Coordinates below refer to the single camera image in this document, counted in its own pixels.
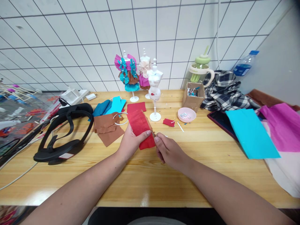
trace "checkered cloth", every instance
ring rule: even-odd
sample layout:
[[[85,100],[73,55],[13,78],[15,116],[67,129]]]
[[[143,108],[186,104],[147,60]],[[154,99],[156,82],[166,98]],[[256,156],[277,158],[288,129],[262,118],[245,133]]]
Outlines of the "checkered cloth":
[[[234,80],[235,75],[233,72],[216,70],[213,82],[205,89],[205,99],[201,104],[201,108],[209,111],[260,108],[250,97],[238,91],[241,82],[235,82]]]

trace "wooden desk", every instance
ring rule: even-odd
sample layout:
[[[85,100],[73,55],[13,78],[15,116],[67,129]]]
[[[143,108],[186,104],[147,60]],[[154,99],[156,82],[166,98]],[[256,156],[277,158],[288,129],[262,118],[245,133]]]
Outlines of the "wooden desk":
[[[146,116],[153,112],[153,103],[140,91],[139,102],[146,102]],[[209,111],[200,109],[197,118],[179,128],[177,111],[181,108],[183,90],[162,91],[157,111],[162,115],[158,122],[150,122],[155,132],[173,138],[182,149],[197,161],[240,182],[278,208],[299,208],[300,200],[291,197],[273,179],[263,160],[249,160],[238,144],[216,124],[207,118]],[[128,100],[127,92],[99,92],[89,101],[95,108],[98,103],[120,95]],[[175,127],[163,124],[164,118],[176,119]],[[86,131],[87,119],[76,119],[75,130],[65,141],[80,139]],[[59,137],[69,131],[66,125],[58,130]],[[81,174],[97,162],[115,152],[122,137],[105,147],[95,133],[90,133],[84,149],[67,162],[49,166],[38,163],[29,173],[11,186],[0,191],[0,205],[40,205],[57,189]],[[20,176],[33,164],[33,155],[39,143],[34,143],[17,155],[0,172],[0,186]],[[97,206],[111,207],[211,207],[193,183],[181,173],[163,165],[155,149],[137,150],[128,165],[103,194]]]

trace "pink bowl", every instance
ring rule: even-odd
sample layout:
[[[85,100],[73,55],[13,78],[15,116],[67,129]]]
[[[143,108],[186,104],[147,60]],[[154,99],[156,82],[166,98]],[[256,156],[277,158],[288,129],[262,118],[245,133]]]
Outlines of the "pink bowl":
[[[190,108],[183,107],[183,108],[180,108],[180,109],[178,110],[178,118],[179,118],[182,122],[190,123],[190,122],[192,122],[192,121],[196,118],[196,113],[195,113],[194,110],[192,110],[192,109],[190,109]]]

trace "red paper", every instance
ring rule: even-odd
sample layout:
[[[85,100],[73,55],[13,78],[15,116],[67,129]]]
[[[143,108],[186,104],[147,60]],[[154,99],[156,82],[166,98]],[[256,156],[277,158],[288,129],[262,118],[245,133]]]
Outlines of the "red paper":
[[[175,120],[164,119],[163,124],[168,125],[170,127],[174,127],[175,126]]]
[[[152,130],[152,128],[149,127],[147,118],[142,110],[136,110],[136,111],[128,114],[127,118],[131,125],[132,131],[136,136],[140,135],[144,131]],[[155,146],[154,137],[152,134],[150,134],[149,137],[147,137],[144,141],[141,142],[139,147],[140,147],[140,150],[143,150],[145,148],[152,148],[154,146]]]
[[[133,113],[136,110],[143,110],[143,112],[146,111],[145,102],[139,102],[139,103],[133,103],[127,105],[127,113]]]

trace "vr headset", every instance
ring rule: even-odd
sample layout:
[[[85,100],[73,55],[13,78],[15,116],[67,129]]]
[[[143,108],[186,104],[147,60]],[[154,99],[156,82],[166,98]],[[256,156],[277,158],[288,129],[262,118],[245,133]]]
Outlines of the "vr headset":
[[[87,138],[88,133],[90,132],[94,123],[94,117],[92,113],[93,108],[88,103],[82,103],[59,109],[57,112],[58,117],[56,117],[49,125],[49,128],[45,133],[45,136],[43,137],[40,146],[38,147],[38,152],[34,155],[33,159],[37,162],[48,162],[48,165],[57,165],[80,152],[83,148],[84,140]],[[72,140],[60,147],[53,148],[53,145],[57,140],[64,138],[73,132],[73,119],[84,116],[87,116],[90,119],[90,124],[82,139]],[[68,121],[70,124],[69,132],[61,138],[57,138],[57,135],[54,135],[51,141],[49,142],[47,148],[44,148],[45,143],[51,132],[65,121]]]

